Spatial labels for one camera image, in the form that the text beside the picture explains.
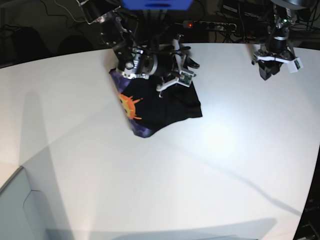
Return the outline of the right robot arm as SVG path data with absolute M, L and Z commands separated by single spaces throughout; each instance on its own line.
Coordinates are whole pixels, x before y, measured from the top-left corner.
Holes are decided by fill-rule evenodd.
M 156 91 L 174 85 L 189 88 L 200 66 L 180 44 L 181 34 L 160 46 L 161 35 L 169 29 L 165 17 L 174 7 L 187 4 L 166 0 L 80 0 L 78 5 L 89 25 L 101 26 L 101 39 L 118 59 L 116 72 L 128 80 L 151 77 L 160 80 Z

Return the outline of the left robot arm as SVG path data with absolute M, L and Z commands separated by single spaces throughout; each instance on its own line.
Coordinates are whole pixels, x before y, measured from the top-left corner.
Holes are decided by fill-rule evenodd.
M 258 64 L 259 74 L 268 80 L 286 65 L 290 73 L 303 68 L 302 61 L 296 56 L 293 42 L 289 40 L 290 28 L 298 19 L 296 12 L 309 9 L 316 4 L 315 0 L 273 0 L 273 16 L 269 18 L 266 39 L 254 52 L 251 63 Z

